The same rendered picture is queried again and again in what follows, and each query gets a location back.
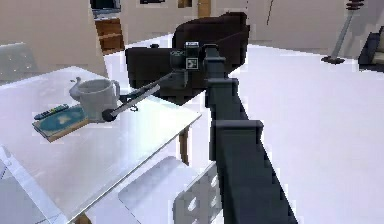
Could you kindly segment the black television set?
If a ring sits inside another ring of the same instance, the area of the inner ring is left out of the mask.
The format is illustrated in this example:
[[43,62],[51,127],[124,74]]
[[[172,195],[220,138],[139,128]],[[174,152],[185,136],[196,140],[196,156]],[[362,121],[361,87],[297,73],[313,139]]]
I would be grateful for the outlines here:
[[90,4],[95,10],[120,8],[119,0],[90,0]]

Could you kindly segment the white mug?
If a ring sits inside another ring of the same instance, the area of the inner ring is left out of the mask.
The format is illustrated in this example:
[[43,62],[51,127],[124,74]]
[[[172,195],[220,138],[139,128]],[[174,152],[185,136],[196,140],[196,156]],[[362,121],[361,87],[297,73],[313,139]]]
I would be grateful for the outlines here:
[[81,83],[78,87],[79,102],[92,123],[103,123],[102,112],[116,109],[120,97],[120,84],[116,80],[94,79]]

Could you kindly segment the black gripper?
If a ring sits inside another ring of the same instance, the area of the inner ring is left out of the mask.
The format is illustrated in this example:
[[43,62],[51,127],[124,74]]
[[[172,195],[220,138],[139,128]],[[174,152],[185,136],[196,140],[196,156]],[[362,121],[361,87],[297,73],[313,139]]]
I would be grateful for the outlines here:
[[181,50],[170,52],[171,72],[160,79],[149,83],[132,92],[120,95],[122,102],[116,109],[106,109],[102,112],[102,118],[106,122],[114,121],[118,114],[136,106],[140,101],[157,92],[167,80],[169,86],[173,89],[182,89],[187,86],[188,72],[186,70],[185,53]]

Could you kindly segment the white teapot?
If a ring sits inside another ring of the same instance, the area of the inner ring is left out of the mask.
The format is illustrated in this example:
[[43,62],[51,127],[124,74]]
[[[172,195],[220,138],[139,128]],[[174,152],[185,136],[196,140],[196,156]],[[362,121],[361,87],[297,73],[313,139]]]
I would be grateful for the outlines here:
[[74,86],[69,90],[69,95],[76,101],[80,100],[80,91],[79,91],[79,86],[81,84],[81,78],[77,77],[76,78],[76,83]]

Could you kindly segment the grey floor lamp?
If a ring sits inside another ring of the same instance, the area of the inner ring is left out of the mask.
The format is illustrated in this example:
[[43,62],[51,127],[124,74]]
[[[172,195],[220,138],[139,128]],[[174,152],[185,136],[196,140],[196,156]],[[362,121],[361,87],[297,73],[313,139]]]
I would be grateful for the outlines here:
[[355,12],[364,5],[364,1],[365,0],[347,0],[347,3],[346,3],[347,17],[339,33],[338,39],[336,41],[336,44],[332,53],[329,56],[323,57],[322,58],[323,62],[334,64],[334,65],[341,64],[344,62],[344,59],[339,58],[338,55],[340,53],[342,44],[345,40],[345,36],[351,24],[352,18]]

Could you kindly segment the teal book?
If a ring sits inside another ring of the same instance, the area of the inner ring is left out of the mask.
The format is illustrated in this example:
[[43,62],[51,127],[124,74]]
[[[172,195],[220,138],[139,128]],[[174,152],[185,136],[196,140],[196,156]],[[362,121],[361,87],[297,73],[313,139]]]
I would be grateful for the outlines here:
[[88,117],[80,105],[35,121],[32,126],[49,142],[53,142],[88,124]]

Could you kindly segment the wooden shelf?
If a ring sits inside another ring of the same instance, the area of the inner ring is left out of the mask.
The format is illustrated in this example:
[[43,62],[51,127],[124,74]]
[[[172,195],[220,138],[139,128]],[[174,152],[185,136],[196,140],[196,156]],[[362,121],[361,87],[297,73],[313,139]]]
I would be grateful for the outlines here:
[[100,47],[104,55],[125,49],[119,18],[98,19],[95,21]]

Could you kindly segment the white table with wooden legs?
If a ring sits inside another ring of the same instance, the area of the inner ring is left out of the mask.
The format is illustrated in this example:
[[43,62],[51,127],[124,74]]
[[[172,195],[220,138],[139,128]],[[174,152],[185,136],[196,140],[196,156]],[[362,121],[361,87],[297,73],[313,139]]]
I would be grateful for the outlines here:
[[68,224],[135,172],[199,119],[199,113],[150,96],[135,112],[110,123],[88,124],[54,142],[37,133],[37,113],[72,104],[76,78],[94,73],[68,67],[0,86],[0,160],[20,184],[27,203],[0,224]]

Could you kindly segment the wooden door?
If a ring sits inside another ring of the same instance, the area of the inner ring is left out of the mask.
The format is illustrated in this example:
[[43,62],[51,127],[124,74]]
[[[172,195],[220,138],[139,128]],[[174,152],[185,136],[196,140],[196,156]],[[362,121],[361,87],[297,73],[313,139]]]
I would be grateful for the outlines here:
[[211,0],[198,0],[197,10],[199,18],[209,17],[211,15]]

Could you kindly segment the white chair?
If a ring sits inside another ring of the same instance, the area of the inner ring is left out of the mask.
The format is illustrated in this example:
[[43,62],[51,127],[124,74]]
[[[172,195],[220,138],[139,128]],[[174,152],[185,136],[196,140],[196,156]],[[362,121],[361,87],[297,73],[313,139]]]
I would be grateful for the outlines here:
[[0,85],[39,73],[31,49],[23,42],[0,45]]
[[0,145],[0,224],[67,224],[36,181]]
[[217,167],[198,174],[168,156],[118,193],[140,224],[211,224],[222,211]]

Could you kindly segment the dark remote control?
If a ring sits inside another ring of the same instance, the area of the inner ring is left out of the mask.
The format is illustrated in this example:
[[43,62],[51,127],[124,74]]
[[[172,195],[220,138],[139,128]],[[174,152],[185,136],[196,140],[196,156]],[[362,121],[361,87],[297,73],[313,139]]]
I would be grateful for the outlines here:
[[61,112],[61,111],[64,111],[66,109],[69,108],[69,105],[68,104],[62,104],[62,105],[59,105],[57,107],[54,107],[52,109],[49,109],[45,112],[42,112],[42,113],[39,113],[37,115],[34,116],[34,120],[41,120],[41,119],[44,119],[48,116],[51,116],[53,114],[56,114],[58,112]]

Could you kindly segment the dark sofa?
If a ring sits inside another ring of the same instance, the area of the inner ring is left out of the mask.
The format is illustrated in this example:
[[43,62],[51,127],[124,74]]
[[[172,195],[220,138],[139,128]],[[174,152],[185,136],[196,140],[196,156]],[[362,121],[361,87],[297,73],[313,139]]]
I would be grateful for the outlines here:
[[377,33],[370,33],[358,57],[360,70],[384,73],[384,26]]

